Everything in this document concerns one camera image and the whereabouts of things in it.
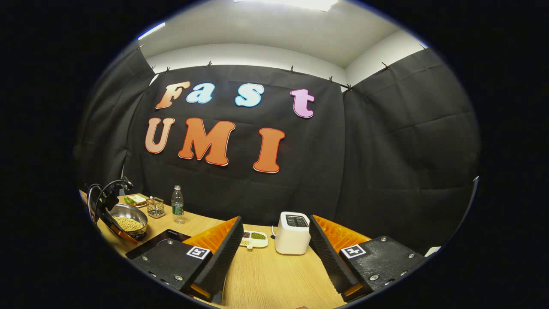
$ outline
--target ceiling light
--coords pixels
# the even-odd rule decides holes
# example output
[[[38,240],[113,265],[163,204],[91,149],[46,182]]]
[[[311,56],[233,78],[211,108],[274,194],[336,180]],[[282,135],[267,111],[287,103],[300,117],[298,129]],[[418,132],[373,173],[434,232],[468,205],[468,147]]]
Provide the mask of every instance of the ceiling light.
[[[140,36],[140,37],[138,38],[138,40],[141,40],[142,38],[148,36],[149,34],[153,33],[154,31],[156,31],[156,30],[158,30],[158,29],[164,27],[165,25],[166,25],[166,23],[161,23],[160,25],[158,25],[158,26],[156,26],[156,27],[150,29],[149,31],[145,32],[145,34],[143,34],[142,36]]]
[[[330,10],[338,0],[234,0],[235,2],[267,2],[294,5],[296,7],[317,9],[323,12]]]

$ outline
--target orange letter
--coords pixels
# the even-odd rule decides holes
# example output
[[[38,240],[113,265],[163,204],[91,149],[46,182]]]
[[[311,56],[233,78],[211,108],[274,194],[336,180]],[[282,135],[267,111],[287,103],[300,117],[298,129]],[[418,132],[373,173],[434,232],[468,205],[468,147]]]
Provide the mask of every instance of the orange letter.
[[[206,135],[204,122],[200,118],[189,118],[187,123],[187,134],[183,148],[179,151],[179,158],[192,159],[194,154],[191,146],[197,152],[197,159],[201,160],[208,148],[210,153],[206,156],[206,162],[215,165],[227,165],[227,142],[231,131],[236,127],[232,122],[218,122]]]
[[[176,100],[177,98],[179,98],[181,91],[183,91],[183,89],[189,88],[190,85],[191,85],[190,81],[184,81],[184,82],[180,82],[179,84],[168,85],[166,87],[166,92],[164,93],[164,96],[160,100],[160,103],[156,105],[156,109],[171,106],[172,97],[174,100]]]
[[[259,130],[259,134],[263,136],[263,142],[261,143],[259,160],[254,163],[254,169],[258,172],[278,173],[280,170],[280,167],[276,164],[278,145],[280,140],[286,137],[286,134],[280,130],[269,128]]]
[[[153,141],[154,133],[156,132],[156,126],[160,123],[160,118],[149,119],[149,129],[147,129],[147,135],[145,136],[145,147],[150,153],[159,153],[164,150],[166,141],[168,140],[168,133],[170,133],[170,127],[175,122],[174,118],[166,118],[162,122],[164,128],[162,129],[162,135],[160,142],[155,144]]]

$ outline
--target metal bowl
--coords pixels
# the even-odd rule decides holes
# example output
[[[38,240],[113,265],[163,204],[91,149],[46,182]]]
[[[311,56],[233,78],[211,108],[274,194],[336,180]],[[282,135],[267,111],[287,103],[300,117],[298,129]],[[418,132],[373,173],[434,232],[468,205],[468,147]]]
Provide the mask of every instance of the metal bowl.
[[[125,204],[118,203],[113,207],[113,210],[108,211],[109,215],[112,217],[126,217],[129,219],[133,219],[143,225],[142,228],[135,230],[135,231],[125,231],[133,238],[141,238],[145,237],[147,233],[145,233],[147,229],[147,215],[145,215],[142,211],[139,209],[128,206]]]

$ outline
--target white wall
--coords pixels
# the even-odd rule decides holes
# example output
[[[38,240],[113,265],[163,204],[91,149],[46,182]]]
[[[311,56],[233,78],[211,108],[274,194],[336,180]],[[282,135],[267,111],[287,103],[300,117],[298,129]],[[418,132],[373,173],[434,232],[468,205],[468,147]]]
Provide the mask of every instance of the white wall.
[[[404,30],[399,30],[370,47],[345,68],[347,80],[355,85],[375,72],[427,46]]]
[[[288,49],[252,44],[211,44],[176,49],[167,53],[147,58],[156,73],[170,70],[220,64],[257,65],[261,67],[280,68],[329,79],[345,85],[345,69],[333,63]]]

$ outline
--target black curtain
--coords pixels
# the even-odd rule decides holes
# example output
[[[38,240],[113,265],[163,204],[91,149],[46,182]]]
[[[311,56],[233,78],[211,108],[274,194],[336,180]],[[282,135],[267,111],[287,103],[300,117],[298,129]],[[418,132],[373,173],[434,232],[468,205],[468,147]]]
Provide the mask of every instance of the black curtain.
[[[153,76],[138,42],[134,41],[107,67],[91,89],[74,148],[80,190],[86,190],[85,184],[105,185],[120,178],[128,127]]]
[[[167,85],[190,81],[172,105],[155,109]],[[212,83],[211,101],[189,103],[186,97],[198,84]],[[234,102],[242,84],[264,87],[255,107],[237,106]],[[307,104],[314,112],[302,118],[293,110],[290,92],[307,89],[314,102]],[[219,121],[233,122],[226,156],[228,165],[208,164],[179,158],[186,120],[200,118],[208,133]],[[167,144],[160,153],[145,148],[150,118],[174,118]],[[255,171],[262,137],[261,128],[285,133],[280,141],[277,164],[280,171],[268,174]],[[160,141],[163,124],[156,129],[154,142]],[[315,76],[246,65],[214,65],[170,70],[159,74],[147,88],[129,129],[124,175],[141,192],[163,198],[170,203],[174,185],[181,185],[184,209],[218,219],[242,216],[244,223],[277,225],[282,211],[317,214],[333,219],[343,174],[345,125],[340,86]]]
[[[345,164],[335,221],[425,254],[468,206],[480,152],[472,105],[424,49],[344,93]]]

